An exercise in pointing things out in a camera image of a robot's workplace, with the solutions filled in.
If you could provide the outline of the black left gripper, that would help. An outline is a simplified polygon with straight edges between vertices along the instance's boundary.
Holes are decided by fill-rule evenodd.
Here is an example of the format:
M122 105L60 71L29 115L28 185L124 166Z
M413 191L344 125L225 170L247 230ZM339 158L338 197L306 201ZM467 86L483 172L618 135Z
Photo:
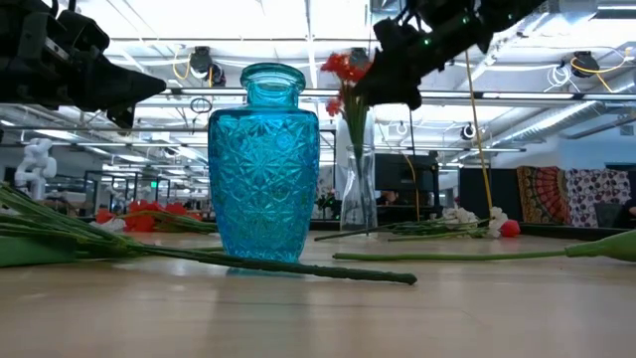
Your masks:
M116 126L132 128L135 104L166 84L113 64L103 55L109 37L75 5L1 3L1 100L106 110Z

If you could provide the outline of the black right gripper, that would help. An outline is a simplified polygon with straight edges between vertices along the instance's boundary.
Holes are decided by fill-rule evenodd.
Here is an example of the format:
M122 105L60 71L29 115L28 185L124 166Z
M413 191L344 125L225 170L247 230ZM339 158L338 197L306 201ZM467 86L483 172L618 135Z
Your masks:
M472 46L486 51L494 31L473 1L407 1L398 14L374 26L381 48L354 86L369 106L421 107L421 77L443 70Z

